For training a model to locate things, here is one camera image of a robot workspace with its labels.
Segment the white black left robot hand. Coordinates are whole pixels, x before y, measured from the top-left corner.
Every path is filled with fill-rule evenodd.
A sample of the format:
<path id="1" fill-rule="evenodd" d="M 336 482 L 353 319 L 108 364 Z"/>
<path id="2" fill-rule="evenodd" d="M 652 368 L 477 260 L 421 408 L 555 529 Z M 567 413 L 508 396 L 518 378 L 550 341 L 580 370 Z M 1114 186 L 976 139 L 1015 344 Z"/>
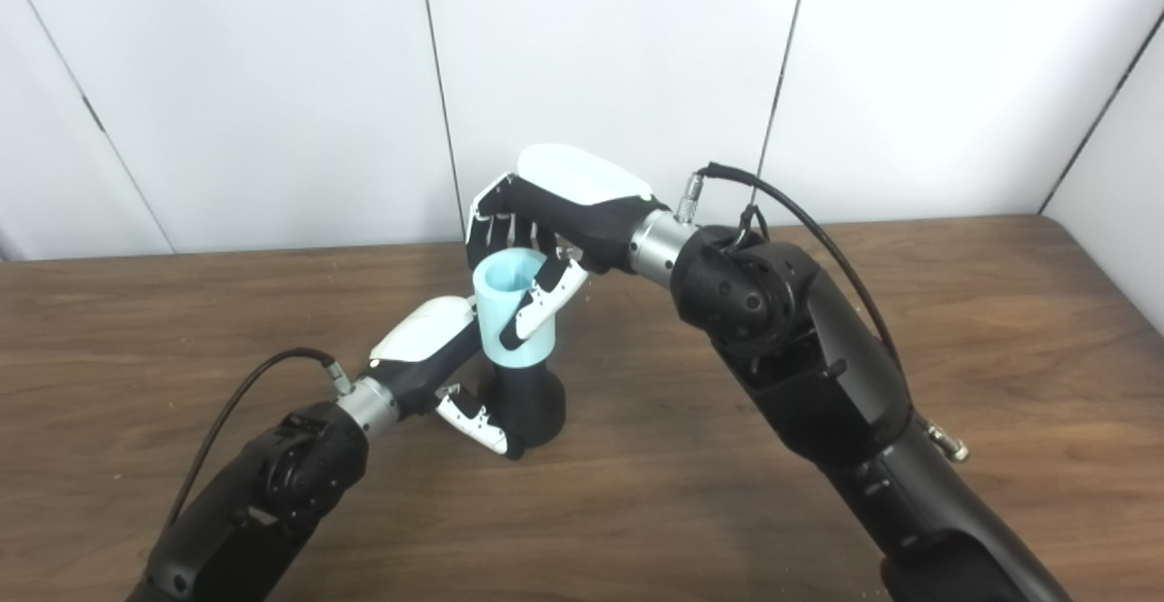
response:
<path id="1" fill-rule="evenodd" d="M 338 408 L 367 441 L 412 416 L 434 413 L 492 453 L 519 460 L 527 449 L 518 437 L 499 426 L 477 395 L 453 381 L 481 350 L 474 299 L 430 299 L 374 346 L 365 369 L 338 395 Z"/>

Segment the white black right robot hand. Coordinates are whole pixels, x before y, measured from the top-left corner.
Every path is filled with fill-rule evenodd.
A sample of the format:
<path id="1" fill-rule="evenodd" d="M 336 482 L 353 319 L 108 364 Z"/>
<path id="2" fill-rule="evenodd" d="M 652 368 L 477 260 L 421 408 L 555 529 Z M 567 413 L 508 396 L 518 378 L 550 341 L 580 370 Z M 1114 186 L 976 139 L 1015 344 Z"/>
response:
<path id="1" fill-rule="evenodd" d="M 591 275 L 612 269 L 670 288 L 696 233 L 623 167 L 573 146 L 528 146 L 513 172 L 474 197 L 466 250 L 471 267 L 508 248 L 545 255 L 499 332 L 516 349 L 541 330 Z"/>

